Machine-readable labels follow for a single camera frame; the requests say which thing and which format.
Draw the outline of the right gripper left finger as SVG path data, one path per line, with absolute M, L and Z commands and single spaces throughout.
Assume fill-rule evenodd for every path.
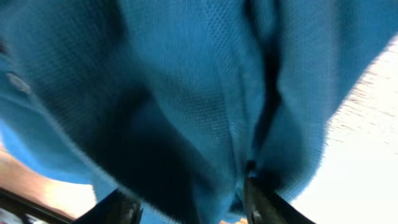
M 141 202 L 115 190 L 72 224 L 140 224 L 141 216 Z

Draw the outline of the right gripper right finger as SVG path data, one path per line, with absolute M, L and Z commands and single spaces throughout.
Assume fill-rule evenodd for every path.
M 244 210 L 249 224 L 315 224 L 253 177 L 244 182 Z

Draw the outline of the blue t-shirt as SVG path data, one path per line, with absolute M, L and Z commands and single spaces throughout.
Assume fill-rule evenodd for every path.
M 290 204 L 396 32 L 391 0 L 3 0 L 3 141 L 140 223 L 246 216 L 250 177 Z

